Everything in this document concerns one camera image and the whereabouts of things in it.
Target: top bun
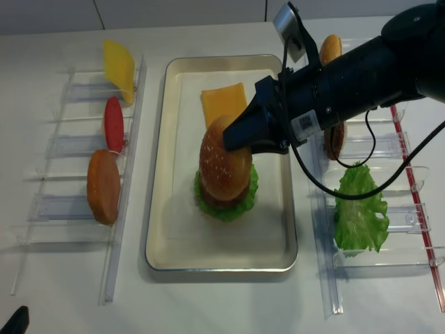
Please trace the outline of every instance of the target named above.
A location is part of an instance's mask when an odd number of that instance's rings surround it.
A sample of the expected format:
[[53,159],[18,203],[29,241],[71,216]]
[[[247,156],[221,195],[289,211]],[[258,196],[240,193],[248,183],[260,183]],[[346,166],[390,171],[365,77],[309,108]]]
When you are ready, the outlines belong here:
[[341,56],[341,40],[337,35],[329,35],[320,48],[321,65],[326,65]]
[[228,152],[224,147],[223,131],[235,119],[236,116],[219,117],[211,123],[202,139],[200,181],[215,200],[233,200],[240,196],[250,183],[250,148]]

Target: burger patty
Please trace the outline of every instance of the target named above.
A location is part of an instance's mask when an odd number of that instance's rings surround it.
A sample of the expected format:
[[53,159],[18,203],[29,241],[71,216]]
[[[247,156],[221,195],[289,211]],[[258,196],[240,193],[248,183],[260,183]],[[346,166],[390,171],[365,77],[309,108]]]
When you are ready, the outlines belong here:
[[[332,142],[331,149],[331,131],[334,129],[334,140]],[[343,148],[343,143],[345,141],[345,123],[340,123],[325,130],[325,149],[327,157],[330,160],[335,160],[335,157],[340,156],[341,149]]]
[[243,202],[245,197],[249,193],[249,188],[250,188],[250,177],[249,177],[249,182],[248,182],[247,186],[233,200],[217,200],[209,192],[207,192],[207,190],[204,188],[204,186],[202,185],[201,177],[200,177],[201,197],[208,205],[211,205],[212,207],[214,207],[216,209],[228,209],[230,207],[234,207],[235,205]]

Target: white wall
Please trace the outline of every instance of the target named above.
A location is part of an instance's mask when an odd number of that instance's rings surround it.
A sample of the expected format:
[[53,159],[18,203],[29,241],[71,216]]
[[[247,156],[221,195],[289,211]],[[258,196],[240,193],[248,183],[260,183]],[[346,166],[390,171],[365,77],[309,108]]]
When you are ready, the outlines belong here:
[[266,0],[96,0],[105,29],[263,22]]
[[97,29],[92,0],[0,0],[0,35]]
[[[272,21],[285,0],[268,0],[267,20]],[[388,16],[435,0],[291,0],[303,19]]]
[[[271,21],[286,0],[0,0],[0,35]],[[293,0],[303,19],[395,15],[434,0]]]

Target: red stripe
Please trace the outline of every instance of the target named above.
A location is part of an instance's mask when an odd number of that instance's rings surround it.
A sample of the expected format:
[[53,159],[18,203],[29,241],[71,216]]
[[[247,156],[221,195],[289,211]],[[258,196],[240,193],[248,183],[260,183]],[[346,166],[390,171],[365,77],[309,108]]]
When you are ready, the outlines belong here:
[[[394,121],[394,125],[396,127],[396,131],[398,133],[402,133],[403,132],[402,126],[401,126],[399,119],[397,117],[397,109],[395,106],[391,107],[391,114],[392,114],[392,118]],[[403,137],[402,137],[402,141],[400,142],[400,145],[403,149],[403,160],[406,160],[407,154],[406,154],[406,150],[404,150],[406,148],[406,143],[405,143],[405,139]],[[416,181],[414,179],[414,174],[411,169],[406,169],[406,173],[407,173],[408,180],[410,182],[410,187],[412,190],[412,199],[414,200],[415,204],[421,204],[419,193],[414,188],[414,185],[416,184]],[[427,226],[426,226],[425,214],[423,213],[422,210],[421,210],[421,212],[418,212],[417,218],[421,224],[421,227],[426,230],[425,232],[422,232],[423,243],[425,244],[425,247],[432,247],[430,233],[426,229]],[[435,259],[435,254],[434,254],[433,249],[427,249],[426,253],[427,253],[428,259],[430,261]],[[445,313],[445,295],[444,295],[444,289],[442,287],[442,281],[440,280],[439,268],[431,267],[431,274],[432,274],[432,279],[434,280],[434,285],[436,288],[436,294],[437,294],[437,299],[439,301],[440,310]]]

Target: lettuce leaf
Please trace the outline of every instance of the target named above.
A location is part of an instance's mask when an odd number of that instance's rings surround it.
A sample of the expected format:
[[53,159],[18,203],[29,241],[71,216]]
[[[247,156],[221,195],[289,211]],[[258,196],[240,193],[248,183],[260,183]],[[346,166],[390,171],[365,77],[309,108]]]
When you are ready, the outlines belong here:
[[[349,168],[340,180],[339,193],[359,195],[377,188],[369,167]],[[335,198],[335,242],[344,250],[373,248],[378,252],[388,237],[388,203],[378,193],[364,200]]]
[[241,216],[244,212],[249,211],[254,206],[255,193],[258,189],[258,173],[254,165],[250,169],[250,187],[245,200],[229,209],[216,209],[208,205],[201,197],[200,191],[200,171],[195,174],[195,194],[199,203],[200,209],[205,214],[209,214],[221,221],[233,221],[235,218]]

